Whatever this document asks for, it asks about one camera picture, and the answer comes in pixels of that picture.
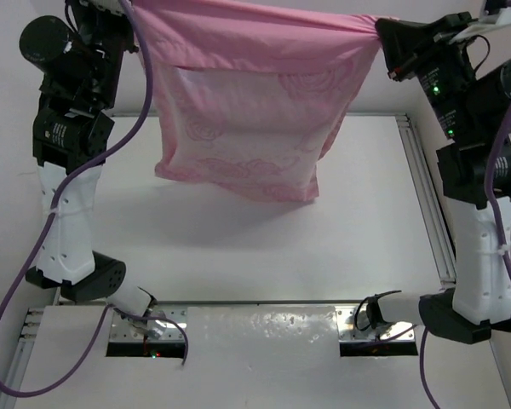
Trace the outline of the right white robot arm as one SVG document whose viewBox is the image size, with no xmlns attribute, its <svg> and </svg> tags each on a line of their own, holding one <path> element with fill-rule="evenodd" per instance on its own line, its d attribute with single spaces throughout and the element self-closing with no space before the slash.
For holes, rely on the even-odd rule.
<svg viewBox="0 0 511 409">
<path fill-rule="evenodd" d="M 511 226 L 511 59 L 477 75 L 468 46 L 483 29 L 469 13 L 427 24 L 376 22 L 388 76 L 419 81 L 449 139 L 437 157 L 455 234 L 456 283 L 424 296 L 367 297 L 353 317 L 359 331 L 405 321 L 465 344 L 511 332 L 511 279 L 503 260 Z"/>
</svg>

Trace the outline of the pink pillowcase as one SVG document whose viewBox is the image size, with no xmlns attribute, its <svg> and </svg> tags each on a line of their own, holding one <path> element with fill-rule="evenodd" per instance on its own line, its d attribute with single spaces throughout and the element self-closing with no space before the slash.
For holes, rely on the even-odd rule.
<svg viewBox="0 0 511 409">
<path fill-rule="evenodd" d="M 376 17 L 136 1 L 162 135 L 157 176 L 307 202 L 381 47 Z"/>
</svg>

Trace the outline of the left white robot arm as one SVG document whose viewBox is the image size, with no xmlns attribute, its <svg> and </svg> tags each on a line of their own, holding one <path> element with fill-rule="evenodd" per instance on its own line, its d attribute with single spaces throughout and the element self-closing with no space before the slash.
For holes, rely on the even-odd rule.
<svg viewBox="0 0 511 409">
<path fill-rule="evenodd" d="M 31 21 L 46 219 L 22 277 L 137 314 L 435 291 L 397 121 L 348 113 L 380 48 L 373 15 L 240 1 Z"/>
</svg>

